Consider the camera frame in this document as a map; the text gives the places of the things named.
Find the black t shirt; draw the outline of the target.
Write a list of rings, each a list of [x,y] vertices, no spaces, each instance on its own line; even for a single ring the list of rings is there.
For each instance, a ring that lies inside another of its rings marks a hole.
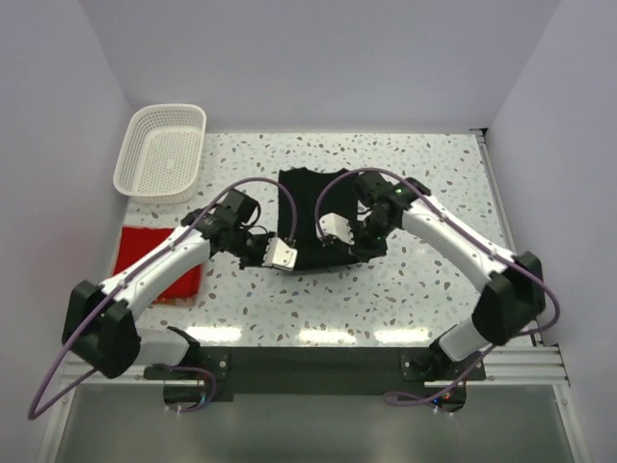
[[[296,273],[317,272],[331,267],[353,265],[360,262],[352,255],[346,244],[335,241],[324,246],[316,234],[314,208],[324,188],[347,171],[317,173],[307,168],[281,170],[278,183],[291,194],[297,209],[297,227],[294,234],[298,256],[294,266]],[[326,194],[320,212],[336,213],[345,219],[355,219],[358,211],[358,197],[353,191],[356,175],[337,182]]]

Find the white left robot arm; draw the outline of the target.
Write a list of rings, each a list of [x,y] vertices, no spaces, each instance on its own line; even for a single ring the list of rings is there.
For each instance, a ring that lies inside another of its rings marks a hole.
[[[153,250],[101,283],[84,281],[70,294],[62,343],[96,371],[116,378],[134,365],[166,366],[178,378],[200,366],[198,343],[181,330],[138,329],[137,320],[166,288],[218,253],[241,267],[273,266],[280,245],[271,231],[254,234],[248,222],[259,203],[232,189],[187,214]]]

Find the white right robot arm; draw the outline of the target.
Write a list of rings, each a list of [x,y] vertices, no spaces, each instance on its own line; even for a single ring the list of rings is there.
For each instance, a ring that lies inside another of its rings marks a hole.
[[[392,184],[375,171],[354,183],[360,202],[370,209],[361,236],[386,238],[399,229],[426,241],[454,264],[479,293],[471,315],[432,344],[432,372],[452,378],[464,360],[489,345],[516,337],[546,307],[541,261],[527,252],[516,255],[452,215],[425,185],[413,178]]]

